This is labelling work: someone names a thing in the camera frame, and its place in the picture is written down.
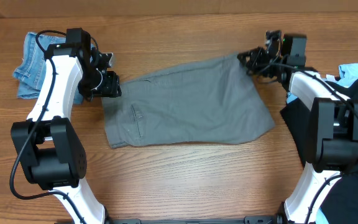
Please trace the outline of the grey cotton shorts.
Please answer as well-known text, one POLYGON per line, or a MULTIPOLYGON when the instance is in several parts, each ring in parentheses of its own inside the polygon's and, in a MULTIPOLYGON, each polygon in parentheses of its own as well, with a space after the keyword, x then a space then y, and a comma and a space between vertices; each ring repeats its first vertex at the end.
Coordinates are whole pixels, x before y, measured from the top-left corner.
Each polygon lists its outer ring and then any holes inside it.
POLYGON ((237 54, 186 63, 121 85, 103 98, 112 148, 178 142, 241 144, 274 128, 274 120, 237 54))

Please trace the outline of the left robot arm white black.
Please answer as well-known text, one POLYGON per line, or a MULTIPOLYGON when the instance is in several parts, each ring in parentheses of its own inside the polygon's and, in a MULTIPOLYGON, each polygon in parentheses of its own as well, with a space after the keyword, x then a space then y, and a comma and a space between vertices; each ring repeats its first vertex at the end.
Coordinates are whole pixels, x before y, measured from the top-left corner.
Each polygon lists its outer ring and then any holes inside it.
POLYGON ((112 223, 85 178, 85 149, 71 122, 75 93, 87 101, 122 94, 119 76, 111 70, 112 53, 91 47, 95 39, 82 28, 67 29, 61 44, 41 48, 46 76, 40 95, 25 121, 13 123, 17 152, 9 188, 21 200, 55 196, 72 223, 112 223))

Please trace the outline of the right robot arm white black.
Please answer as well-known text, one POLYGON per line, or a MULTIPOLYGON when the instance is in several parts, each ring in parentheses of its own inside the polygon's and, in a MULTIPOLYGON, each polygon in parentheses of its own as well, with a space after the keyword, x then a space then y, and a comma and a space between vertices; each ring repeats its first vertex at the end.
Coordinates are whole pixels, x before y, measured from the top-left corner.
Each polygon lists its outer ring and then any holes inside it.
POLYGON ((305 166, 293 193, 278 212, 246 216, 244 223, 315 223, 321 204, 335 183, 358 174, 358 101, 336 91, 307 67, 304 34, 265 34, 265 45, 239 53, 248 75, 261 75, 282 87, 310 112, 306 125, 305 166))

